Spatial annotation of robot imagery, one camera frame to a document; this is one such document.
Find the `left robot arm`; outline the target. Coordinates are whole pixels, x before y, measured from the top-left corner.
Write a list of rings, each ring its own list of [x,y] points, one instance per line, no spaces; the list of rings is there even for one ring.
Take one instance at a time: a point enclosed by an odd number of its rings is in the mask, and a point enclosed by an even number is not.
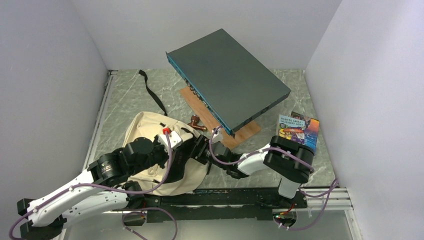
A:
[[[159,134],[153,139],[138,137],[113,152],[103,154],[70,182],[50,194],[18,201],[22,240],[51,240],[75,220],[110,210],[137,210],[145,194],[154,194],[163,184],[182,176],[195,139],[182,139],[176,133]],[[142,187],[132,177],[151,167],[165,174],[153,186]]]

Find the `treehouse paperback book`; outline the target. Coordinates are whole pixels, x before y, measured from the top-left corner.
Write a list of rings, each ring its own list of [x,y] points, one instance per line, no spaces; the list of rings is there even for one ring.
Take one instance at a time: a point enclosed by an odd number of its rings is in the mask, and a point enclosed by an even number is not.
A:
[[[280,114],[277,126],[277,134],[280,137],[300,144],[305,143],[306,122],[300,117],[290,117]]]

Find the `blue orange paperback book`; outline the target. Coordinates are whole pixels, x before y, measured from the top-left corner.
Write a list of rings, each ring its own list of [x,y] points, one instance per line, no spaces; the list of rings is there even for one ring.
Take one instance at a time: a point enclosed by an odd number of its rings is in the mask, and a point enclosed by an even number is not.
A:
[[[290,117],[304,121],[304,126],[301,127],[304,133],[304,145],[316,152],[320,121],[295,111],[291,112]]]

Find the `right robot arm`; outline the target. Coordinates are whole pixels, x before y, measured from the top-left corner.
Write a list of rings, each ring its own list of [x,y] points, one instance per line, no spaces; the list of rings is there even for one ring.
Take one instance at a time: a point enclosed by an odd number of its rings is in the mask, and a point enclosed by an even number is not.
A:
[[[302,184],[315,172],[312,148],[275,135],[264,147],[250,153],[235,153],[220,141],[213,143],[199,137],[190,149],[189,156],[202,164],[213,164],[234,179],[247,178],[255,172],[271,169],[281,175],[276,203],[287,208],[295,201]]]

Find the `cream canvas backpack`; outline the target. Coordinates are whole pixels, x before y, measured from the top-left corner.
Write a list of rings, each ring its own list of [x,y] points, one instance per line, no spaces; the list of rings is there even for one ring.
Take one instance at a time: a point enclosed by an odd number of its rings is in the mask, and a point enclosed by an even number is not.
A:
[[[154,140],[156,135],[162,133],[163,127],[160,126],[160,123],[165,124],[165,126],[170,127],[172,131],[176,131],[179,135],[182,135],[183,140],[187,140],[188,136],[191,134],[195,137],[201,136],[197,130],[182,121],[159,113],[142,111],[134,117],[127,128],[123,144],[126,145],[138,137]],[[190,158],[188,163],[182,167],[182,170],[177,171],[177,173],[182,173],[182,178],[179,180],[172,180],[172,171],[170,171],[166,178],[166,180],[170,180],[170,182],[159,185],[167,169],[162,169],[158,165],[154,165],[134,176],[130,176],[128,180],[139,183],[143,191],[157,187],[151,192],[153,195],[176,196],[191,192],[199,187],[207,175],[208,167],[207,164],[203,165]]]

